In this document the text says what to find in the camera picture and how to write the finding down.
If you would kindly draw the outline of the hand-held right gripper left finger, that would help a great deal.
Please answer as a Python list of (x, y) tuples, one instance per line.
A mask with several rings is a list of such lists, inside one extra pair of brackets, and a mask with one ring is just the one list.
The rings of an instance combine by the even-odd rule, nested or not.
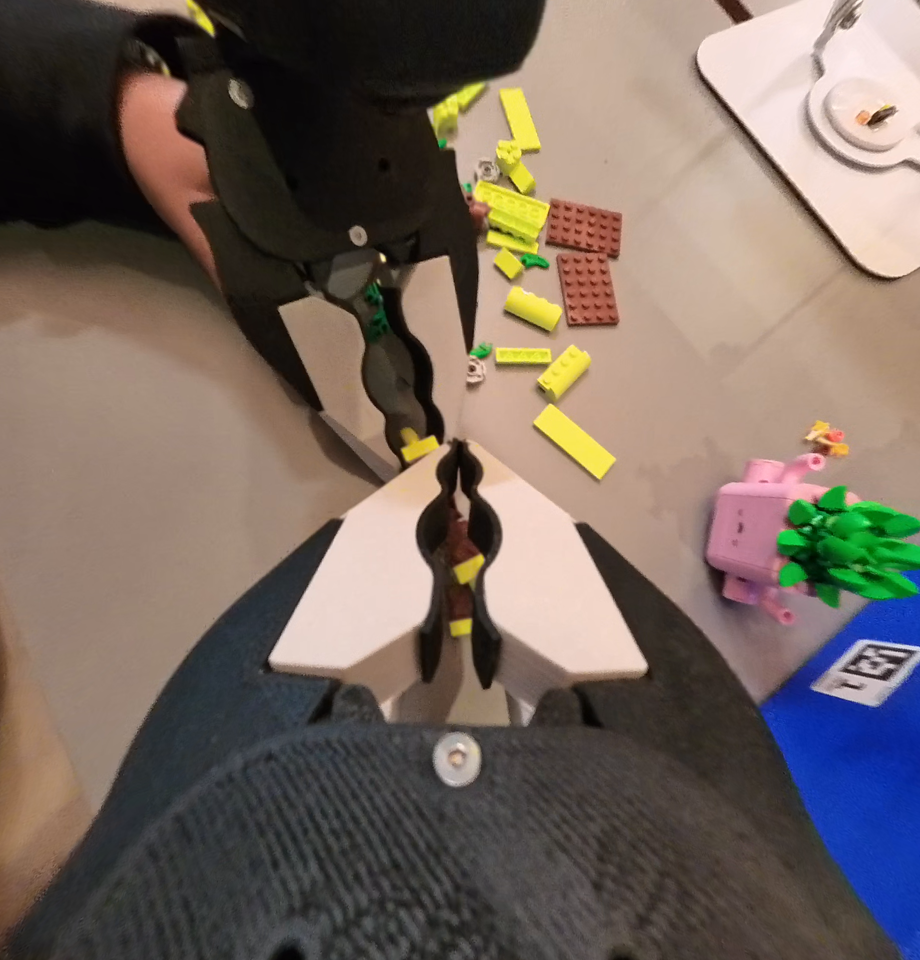
[(341, 518), (274, 644), (272, 670), (362, 686), (379, 702), (435, 676), (458, 454), (455, 442), (438, 446)]

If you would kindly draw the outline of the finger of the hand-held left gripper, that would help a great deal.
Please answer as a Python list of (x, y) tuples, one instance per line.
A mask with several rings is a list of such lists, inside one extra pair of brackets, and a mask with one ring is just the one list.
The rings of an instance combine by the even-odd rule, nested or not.
[(317, 395), (322, 420), (380, 481), (392, 480), (400, 461), (365, 386), (366, 341), (356, 315), (315, 295), (279, 306), (278, 314)]
[(395, 271), (391, 324), (409, 359), (410, 396), (427, 435), (457, 436), (466, 398), (466, 341), (448, 257)]

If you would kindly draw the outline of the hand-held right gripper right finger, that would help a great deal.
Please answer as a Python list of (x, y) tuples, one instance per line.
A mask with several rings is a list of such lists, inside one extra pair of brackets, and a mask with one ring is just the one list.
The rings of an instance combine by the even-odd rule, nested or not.
[(474, 441), (462, 445), (467, 534), (485, 561), (474, 591), (473, 661), (514, 707), (550, 690), (648, 670), (573, 518)]

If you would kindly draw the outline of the brown lime brick build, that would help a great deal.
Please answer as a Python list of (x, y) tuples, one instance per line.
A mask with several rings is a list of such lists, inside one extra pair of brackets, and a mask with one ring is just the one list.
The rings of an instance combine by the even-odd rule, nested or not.
[(449, 635), (455, 640), (470, 636), (474, 612), (477, 576), (485, 563), (480, 549), (468, 534), (468, 520), (451, 498), (447, 508), (445, 544), (442, 559), (447, 584), (445, 618)]

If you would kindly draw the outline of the person's left forearm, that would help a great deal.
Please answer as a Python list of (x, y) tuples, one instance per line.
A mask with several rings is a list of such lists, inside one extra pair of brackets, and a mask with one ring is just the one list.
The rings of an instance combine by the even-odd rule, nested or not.
[(123, 155), (120, 81), (154, 64), (184, 78), (193, 21), (99, 2), (0, 1), (0, 224), (166, 226)]

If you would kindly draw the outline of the person's left hand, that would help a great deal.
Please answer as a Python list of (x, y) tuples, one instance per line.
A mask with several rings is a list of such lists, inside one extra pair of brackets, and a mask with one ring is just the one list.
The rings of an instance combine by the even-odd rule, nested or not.
[(215, 193), (202, 146), (178, 129), (187, 87), (179, 79), (130, 70), (119, 92), (119, 134), (130, 174), (158, 218), (220, 285), (213, 253), (192, 208)]

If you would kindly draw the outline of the scattered green leaf pieces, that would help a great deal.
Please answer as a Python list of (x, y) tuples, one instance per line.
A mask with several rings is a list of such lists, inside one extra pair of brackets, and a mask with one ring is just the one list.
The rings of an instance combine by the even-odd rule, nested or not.
[(501, 170), (498, 183), (456, 180), (454, 151), (439, 142), (436, 156), (411, 180), (411, 200), (422, 201), (422, 223), (403, 239), (382, 246), (386, 268), (364, 294), (371, 313), (365, 327), (369, 344), (388, 344), (395, 271), (433, 258), (449, 258), (466, 345), (472, 346), (479, 289), (478, 243), (499, 250), (495, 265), (515, 281), (530, 267), (548, 268), (538, 254), (538, 240), (550, 206), (533, 196), (536, 184), (522, 162), (518, 144), (499, 141), (494, 158)]

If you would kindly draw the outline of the scattered lime bricks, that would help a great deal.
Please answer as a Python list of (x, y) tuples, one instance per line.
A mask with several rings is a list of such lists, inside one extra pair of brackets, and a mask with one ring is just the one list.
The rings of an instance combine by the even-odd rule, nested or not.
[[(538, 128), (525, 93), (520, 87), (505, 87), (499, 91), (499, 101), (509, 129), (509, 136), (499, 139), (493, 154), (487, 158), (496, 157), (499, 141), (513, 140), (518, 144), (522, 162), (526, 164), (525, 157), (538, 154), (541, 144)], [(536, 184), (533, 174), (528, 166), (525, 166)], [(550, 205), (549, 201), (538, 198), (536, 191), (537, 184), (533, 196)], [(482, 232), (481, 235), (485, 240), (487, 239), (486, 232)], [(548, 268), (530, 267), (516, 280), (508, 279), (497, 269), (495, 258), (499, 250), (489, 246), (487, 242), (486, 244), (495, 252), (493, 268), (510, 283), (503, 304), (504, 313), (536, 330), (552, 334), (562, 321), (567, 325), (557, 269), (557, 255), (576, 253), (576, 251), (548, 246), (545, 238), (546, 225), (539, 235), (538, 254), (548, 261)], [(568, 327), (574, 330), (606, 329), (606, 327)], [(476, 347), (471, 355), (483, 358), (485, 363), (491, 357), (495, 366), (498, 367), (539, 369), (537, 390), (545, 399), (546, 405), (534, 421), (535, 429), (594, 479), (602, 480), (606, 477), (614, 465), (614, 456), (561, 409), (561, 403), (566, 394), (576, 387), (590, 370), (592, 359), (587, 350), (577, 345), (569, 345), (558, 356), (553, 356), (547, 347), (493, 346), (486, 343)]]

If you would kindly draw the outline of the brown studded baseplate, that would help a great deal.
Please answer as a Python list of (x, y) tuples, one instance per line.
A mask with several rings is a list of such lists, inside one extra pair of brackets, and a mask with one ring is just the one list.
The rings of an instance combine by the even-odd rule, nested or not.
[(622, 244), (623, 214), (574, 200), (553, 198), (546, 223), (546, 244), (579, 253), (617, 259)]
[(557, 255), (563, 310), (572, 328), (616, 327), (620, 322), (610, 258), (601, 252)]

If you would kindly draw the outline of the pink brick pot with plant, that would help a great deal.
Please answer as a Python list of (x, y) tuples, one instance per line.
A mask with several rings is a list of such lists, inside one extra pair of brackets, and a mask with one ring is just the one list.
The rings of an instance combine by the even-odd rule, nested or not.
[(722, 574), (721, 593), (794, 623), (785, 598), (802, 594), (838, 609), (850, 594), (887, 602), (920, 594), (920, 520), (848, 486), (811, 481), (850, 453), (843, 430), (816, 420), (806, 452), (788, 462), (754, 459), (740, 480), (721, 486), (711, 513), (706, 562)]

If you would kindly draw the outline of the white printed label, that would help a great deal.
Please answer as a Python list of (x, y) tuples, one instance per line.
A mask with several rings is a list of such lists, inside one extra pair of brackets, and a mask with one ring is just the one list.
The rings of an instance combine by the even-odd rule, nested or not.
[(875, 709), (919, 666), (919, 645), (861, 639), (814, 679), (810, 688), (816, 693)]

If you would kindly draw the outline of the blue plastic bin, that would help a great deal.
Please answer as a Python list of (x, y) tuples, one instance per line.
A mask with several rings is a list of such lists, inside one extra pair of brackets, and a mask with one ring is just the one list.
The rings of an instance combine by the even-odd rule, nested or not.
[(834, 859), (903, 956), (920, 958), (920, 666), (877, 708), (810, 688), (860, 640), (920, 646), (920, 594), (864, 606), (762, 711)]

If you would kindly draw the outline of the white stand with flat base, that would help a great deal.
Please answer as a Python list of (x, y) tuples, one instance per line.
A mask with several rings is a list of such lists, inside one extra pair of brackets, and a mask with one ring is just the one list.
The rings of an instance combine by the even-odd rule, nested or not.
[(843, 252), (920, 269), (920, 2), (720, 2), (696, 64)]

